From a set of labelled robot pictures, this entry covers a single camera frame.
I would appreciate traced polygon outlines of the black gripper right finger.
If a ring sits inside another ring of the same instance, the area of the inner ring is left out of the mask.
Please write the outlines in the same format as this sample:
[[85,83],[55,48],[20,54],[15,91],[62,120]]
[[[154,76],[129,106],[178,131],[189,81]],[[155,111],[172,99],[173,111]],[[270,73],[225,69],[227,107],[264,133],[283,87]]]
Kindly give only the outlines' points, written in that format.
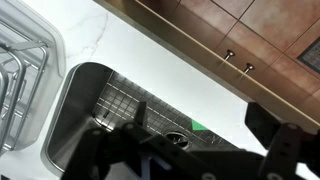
[[303,163],[320,176],[320,132],[312,134],[293,123],[281,123],[256,102],[250,102],[245,125],[267,150],[258,177],[267,180],[303,180],[296,174]]

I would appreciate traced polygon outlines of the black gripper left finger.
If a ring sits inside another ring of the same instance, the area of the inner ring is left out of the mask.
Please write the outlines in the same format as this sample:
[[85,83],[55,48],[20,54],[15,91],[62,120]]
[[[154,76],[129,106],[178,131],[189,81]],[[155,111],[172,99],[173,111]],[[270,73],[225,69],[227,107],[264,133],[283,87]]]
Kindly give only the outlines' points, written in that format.
[[214,172],[195,156],[144,129],[146,104],[134,119],[107,132],[86,130],[61,180],[105,180],[111,166],[125,164],[140,180],[214,180]]

